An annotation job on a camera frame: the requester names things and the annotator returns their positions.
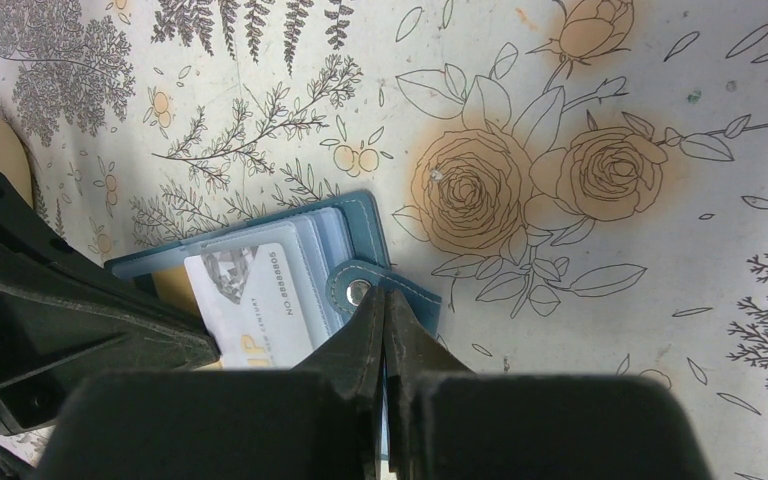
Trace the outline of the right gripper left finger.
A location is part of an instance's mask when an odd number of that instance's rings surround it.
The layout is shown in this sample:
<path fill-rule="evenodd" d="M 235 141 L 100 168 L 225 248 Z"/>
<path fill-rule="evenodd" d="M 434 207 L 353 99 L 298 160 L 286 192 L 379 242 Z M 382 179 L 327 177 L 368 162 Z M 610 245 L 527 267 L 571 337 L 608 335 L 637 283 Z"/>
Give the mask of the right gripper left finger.
<path fill-rule="evenodd" d="M 109 372 L 64 405 L 39 479 L 377 479 L 385 291 L 291 369 Z"/>

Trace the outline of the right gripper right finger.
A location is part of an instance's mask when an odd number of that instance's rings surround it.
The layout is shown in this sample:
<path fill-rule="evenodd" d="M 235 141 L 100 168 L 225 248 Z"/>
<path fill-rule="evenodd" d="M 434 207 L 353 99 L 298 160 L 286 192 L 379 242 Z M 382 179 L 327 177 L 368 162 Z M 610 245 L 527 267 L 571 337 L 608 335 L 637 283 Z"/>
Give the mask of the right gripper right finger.
<path fill-rule="evenodd" d="M 389 466 L 400 479 L 707 479 L 690 422 L 634 376 L 478 374 L 383 295 Z"/>

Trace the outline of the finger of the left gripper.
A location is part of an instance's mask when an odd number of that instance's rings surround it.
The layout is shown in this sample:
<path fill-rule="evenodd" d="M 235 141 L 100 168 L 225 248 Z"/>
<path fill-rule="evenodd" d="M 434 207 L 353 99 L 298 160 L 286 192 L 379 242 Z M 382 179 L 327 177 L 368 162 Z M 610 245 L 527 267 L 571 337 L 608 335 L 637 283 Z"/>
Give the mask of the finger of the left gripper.
<path fill-rule="evenodd" d="M 0 433 L 51 424 L 89 376 L 190 370 L 217 358 L 198 316 L 73 249 L 0 173 Z"/>

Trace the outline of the gold striped credit card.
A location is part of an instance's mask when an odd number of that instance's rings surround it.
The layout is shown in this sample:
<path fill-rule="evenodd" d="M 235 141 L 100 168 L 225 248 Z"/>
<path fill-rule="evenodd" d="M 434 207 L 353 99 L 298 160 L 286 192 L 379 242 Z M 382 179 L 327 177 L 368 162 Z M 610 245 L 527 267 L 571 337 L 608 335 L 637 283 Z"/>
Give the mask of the gold striped credit card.
<path fill-rule="evenodd" d="M 162 301 L 195 315 L 201 321 L 202 329 L 206 329 L 184 265 L 152 272 L 151 279 Z"/>

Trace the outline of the white VIP credit card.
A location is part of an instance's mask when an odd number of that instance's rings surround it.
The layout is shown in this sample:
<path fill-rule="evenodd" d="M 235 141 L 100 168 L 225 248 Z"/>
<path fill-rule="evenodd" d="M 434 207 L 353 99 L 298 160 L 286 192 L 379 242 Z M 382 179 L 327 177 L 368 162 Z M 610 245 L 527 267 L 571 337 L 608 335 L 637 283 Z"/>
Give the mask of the white VIP credit card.
<path fill-rule="evenodd" d="M 313 352 L 280 244 L 204 252 L 184 267 L 222 368 L 291 368 Z"/>

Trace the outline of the blue leather card holder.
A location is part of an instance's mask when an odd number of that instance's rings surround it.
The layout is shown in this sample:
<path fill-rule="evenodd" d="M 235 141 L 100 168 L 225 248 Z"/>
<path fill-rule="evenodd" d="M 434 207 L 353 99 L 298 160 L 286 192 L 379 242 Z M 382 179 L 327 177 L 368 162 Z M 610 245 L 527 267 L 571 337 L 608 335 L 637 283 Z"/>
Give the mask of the blue leather card holder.
<path fill-rule="evenodd" d="M 437 333 L 441 298 L 389 270 L 376 204 L 366 191 L 172 241 L 109 260 L 105 267 L 158 297 L 152 272 L 204 252 L 267 243 L 285 251 L 313 351 L 348 323 L 373 286 L 401 290 L 426 332 Z"/>

